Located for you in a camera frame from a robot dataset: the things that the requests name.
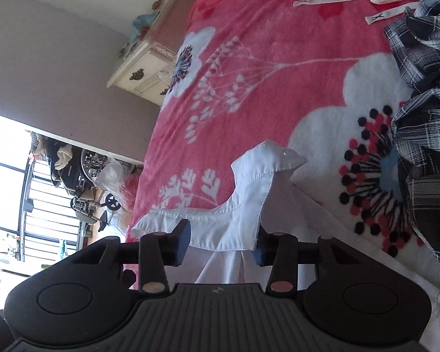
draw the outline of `pink blanket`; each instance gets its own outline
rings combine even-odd
[[[389,124],[411,91],[389,55],[390,21],[364,19],[392,6],[294,1],[196,2],[133,224],[152,207],[225,202],[235,186],[230,164],[272,139],[308,158],[299,188],[440,287],[440,266],[407,226],[394,174]]]

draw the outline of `nightstand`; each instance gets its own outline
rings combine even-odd
[[[188,15],[196,0],[163,0],[160,13],[151,23],[143,41],[116,65],[106,84],[117,86],[146,100],[162,105],[176,56],[184,42]]]

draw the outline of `drawer handle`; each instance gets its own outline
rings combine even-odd
[[[136,72],[132,73],[132,76],[129,78],[131,81],[139,81],[143,78],[143,69],[140,69]]]

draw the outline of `ribbed black surface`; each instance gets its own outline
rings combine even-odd
[[[16,343],[13,352],[44,348]],[[308,323],[295,303],[266,296],[259,285],[186,285],[141,303],[132,320],[107,339],[72,352],[418,352],[418,343],[369,349],[349,346]]]

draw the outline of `plaid shirt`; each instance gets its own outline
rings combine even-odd
[[[385,32],[414,89],[391,125],[400,185],[411,225],[440,262],[440,0],[421,0]]]

